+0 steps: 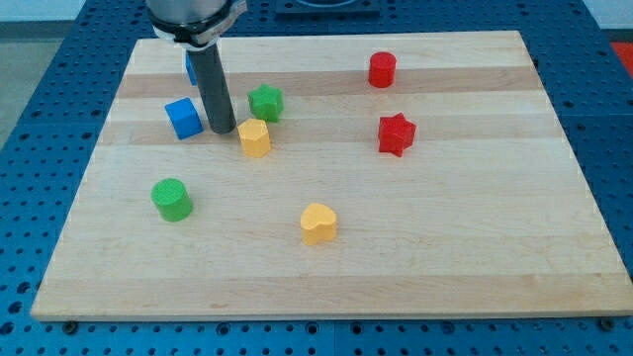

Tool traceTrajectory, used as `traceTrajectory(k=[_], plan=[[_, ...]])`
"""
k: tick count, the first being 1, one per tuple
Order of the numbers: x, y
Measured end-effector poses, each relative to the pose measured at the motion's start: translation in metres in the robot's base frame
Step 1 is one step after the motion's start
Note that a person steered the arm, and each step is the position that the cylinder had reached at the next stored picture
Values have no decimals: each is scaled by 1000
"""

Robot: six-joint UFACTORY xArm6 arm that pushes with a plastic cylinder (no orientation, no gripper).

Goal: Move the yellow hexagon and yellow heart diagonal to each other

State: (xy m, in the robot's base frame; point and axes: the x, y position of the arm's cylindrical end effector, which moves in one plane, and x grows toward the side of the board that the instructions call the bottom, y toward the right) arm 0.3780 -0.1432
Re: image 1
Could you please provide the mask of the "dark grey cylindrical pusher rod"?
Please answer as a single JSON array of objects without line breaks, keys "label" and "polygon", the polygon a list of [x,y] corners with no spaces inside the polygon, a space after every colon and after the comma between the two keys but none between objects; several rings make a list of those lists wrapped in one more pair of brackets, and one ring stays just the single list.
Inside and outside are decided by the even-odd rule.
[{"label": "dark grey cylindrical pusher rod", "polygon": [[218,46],[187,52],[211,130],[229,134],[236,119]]}]

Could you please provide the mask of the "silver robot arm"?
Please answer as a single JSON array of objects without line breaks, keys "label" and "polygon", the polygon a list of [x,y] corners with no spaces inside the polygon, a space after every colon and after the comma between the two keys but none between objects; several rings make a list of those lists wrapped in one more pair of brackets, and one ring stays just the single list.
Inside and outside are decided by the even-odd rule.
[{"label": "silver robot arm", "polygon": [[155,34],[186,49],[211,130],[231,133],[236,119],[218,40],[247,11],[246,0],[147,0],[146,6]]}]

